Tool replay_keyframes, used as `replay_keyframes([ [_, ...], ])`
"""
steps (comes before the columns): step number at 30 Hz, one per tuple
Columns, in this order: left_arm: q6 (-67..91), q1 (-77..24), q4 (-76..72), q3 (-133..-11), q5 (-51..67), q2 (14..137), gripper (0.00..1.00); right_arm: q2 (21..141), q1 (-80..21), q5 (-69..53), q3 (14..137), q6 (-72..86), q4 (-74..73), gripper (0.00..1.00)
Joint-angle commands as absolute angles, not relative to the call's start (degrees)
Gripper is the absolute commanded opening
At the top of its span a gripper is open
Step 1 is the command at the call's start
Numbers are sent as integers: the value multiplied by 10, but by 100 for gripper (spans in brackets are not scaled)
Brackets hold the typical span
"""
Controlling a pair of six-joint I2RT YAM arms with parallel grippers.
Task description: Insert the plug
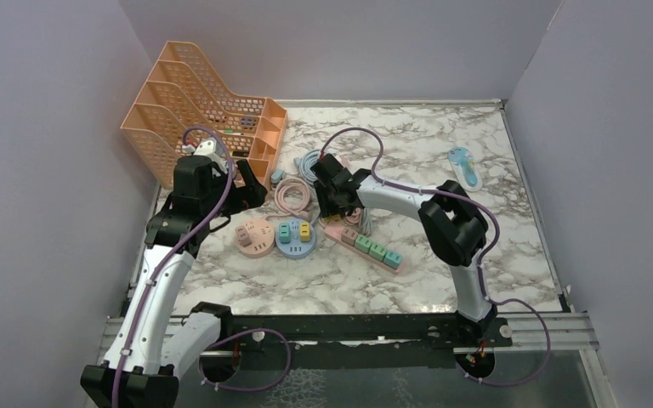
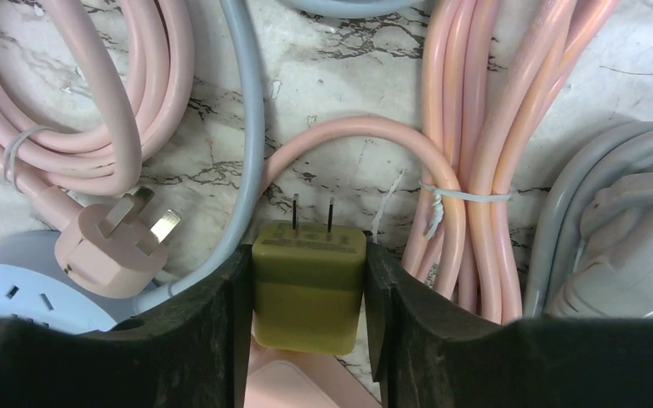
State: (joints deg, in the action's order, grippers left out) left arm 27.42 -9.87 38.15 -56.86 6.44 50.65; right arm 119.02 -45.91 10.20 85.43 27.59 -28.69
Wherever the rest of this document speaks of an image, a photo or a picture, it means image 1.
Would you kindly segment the yellow plug adapter front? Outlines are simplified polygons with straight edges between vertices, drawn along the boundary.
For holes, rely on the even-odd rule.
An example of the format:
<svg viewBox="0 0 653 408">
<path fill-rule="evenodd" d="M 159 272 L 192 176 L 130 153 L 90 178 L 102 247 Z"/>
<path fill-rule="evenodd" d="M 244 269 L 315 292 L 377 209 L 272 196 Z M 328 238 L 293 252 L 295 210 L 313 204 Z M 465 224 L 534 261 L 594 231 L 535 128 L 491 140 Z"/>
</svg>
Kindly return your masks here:
<svg viewBox="0 0 653 408">
<path fill-rule="evenodd" d="M 310 242 L 313 239 L 312 227 L 308 222 L 300 222 L 298 225 L 298 238 L 301 242 Z"/>
</svg>

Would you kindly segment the green plug adapter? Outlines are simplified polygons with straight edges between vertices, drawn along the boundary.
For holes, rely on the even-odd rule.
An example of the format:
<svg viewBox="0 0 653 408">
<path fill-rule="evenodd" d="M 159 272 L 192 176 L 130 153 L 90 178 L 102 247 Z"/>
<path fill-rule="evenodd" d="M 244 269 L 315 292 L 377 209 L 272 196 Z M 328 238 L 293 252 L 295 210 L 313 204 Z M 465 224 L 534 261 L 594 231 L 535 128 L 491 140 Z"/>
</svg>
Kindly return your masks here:
<svg viewBox="0 0 653 408">
<path fill-rule="evenodd" d="M 354 247 L 357 250 L 368 254 L 372 247 L 372 240 L 365 235 L 357 235 Z"/>
<path fill-rule="evenodd" d="M 388 250 L 385 246 L 373 242 L 369 247 L 368 255 L 376 259 L 378 262 L 382 263 L 385 259 L 387 251 Z"/>
</svg>

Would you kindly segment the teal plug adapter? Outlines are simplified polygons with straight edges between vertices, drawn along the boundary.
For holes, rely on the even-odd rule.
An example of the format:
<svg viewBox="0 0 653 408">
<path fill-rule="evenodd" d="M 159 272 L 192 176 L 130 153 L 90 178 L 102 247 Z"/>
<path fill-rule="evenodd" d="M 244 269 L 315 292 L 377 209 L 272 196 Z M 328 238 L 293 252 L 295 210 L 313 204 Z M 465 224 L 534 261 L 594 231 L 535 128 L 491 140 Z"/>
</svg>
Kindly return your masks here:
<svg viewBox="0 0 653 408">
<path fill-rule="evenodd" d="M 291 225 L 287 222 L 280 223 L 277 236 L 280 243 L 289 244 L 292 240 Z"/>
<path fill-rule="evenodd" d="M 401 266 L 402 260 L 403 257 L 400 253 L 388 250 L 383 258 L 383 264 L 391 269 L 397 270 Z"/>
</svg>

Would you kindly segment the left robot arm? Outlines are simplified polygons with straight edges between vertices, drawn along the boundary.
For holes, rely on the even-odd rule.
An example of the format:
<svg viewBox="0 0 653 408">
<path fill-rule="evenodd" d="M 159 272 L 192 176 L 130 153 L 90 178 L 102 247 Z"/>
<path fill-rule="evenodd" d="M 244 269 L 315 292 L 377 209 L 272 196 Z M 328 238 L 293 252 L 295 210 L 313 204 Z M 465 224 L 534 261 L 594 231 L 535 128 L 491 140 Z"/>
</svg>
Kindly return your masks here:
<svg viewBox="0 0 653 408">
<path fill-rule="evenodd" d="M 96 406 L 172 407 L 199 354 L 230 344 L 227 307 L 197 310 L 171 337 L 167 328 L 179 289 L 213 232 L 211 220 L 260 207 L 266 195 L 245 159 L 178 159 L 173 189 L 147 224 L 144 261 L 122 325 L 103 361 L 82 371 L 81 386 Z"/>
</svg>

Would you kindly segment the pink plug adapter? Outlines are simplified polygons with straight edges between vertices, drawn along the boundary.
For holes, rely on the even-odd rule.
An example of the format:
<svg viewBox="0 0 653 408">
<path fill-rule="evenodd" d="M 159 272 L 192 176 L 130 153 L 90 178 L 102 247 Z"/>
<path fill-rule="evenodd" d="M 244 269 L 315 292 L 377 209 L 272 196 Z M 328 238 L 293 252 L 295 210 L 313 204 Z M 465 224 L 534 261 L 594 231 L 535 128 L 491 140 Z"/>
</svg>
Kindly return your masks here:
<svg viewBox="0 0 653 408">
<path fill-rule="evenodd" d="M 240 247 L 249 247 L 252 245 L 252 237 L 244 225 L 240 225 L 235 229 L 236 240 Z"/>
</svg>

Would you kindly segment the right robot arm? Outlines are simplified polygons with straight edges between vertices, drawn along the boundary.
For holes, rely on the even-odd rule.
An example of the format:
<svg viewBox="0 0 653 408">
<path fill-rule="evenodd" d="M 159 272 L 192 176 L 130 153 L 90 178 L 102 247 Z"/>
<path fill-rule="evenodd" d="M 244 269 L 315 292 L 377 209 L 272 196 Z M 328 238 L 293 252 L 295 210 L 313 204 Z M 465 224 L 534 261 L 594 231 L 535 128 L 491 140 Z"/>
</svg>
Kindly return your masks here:
<svg viewBox="0 0 653 408">
<path fill-rule="evenodd" d="M 345 217 L 356 209 L 381 209 L 420 222 L 434 255 L 451 271 L 457 294 L 457 336 L 476 346 L 490 336 L 497 317 L 488 299 L 481 256 L 488 249 L 486 209 L 452 180 L 435 187 L 400 184 L 372 170 L 352 173 L 333 155 L 311 166 L 323 217 Z"/>
</svg>

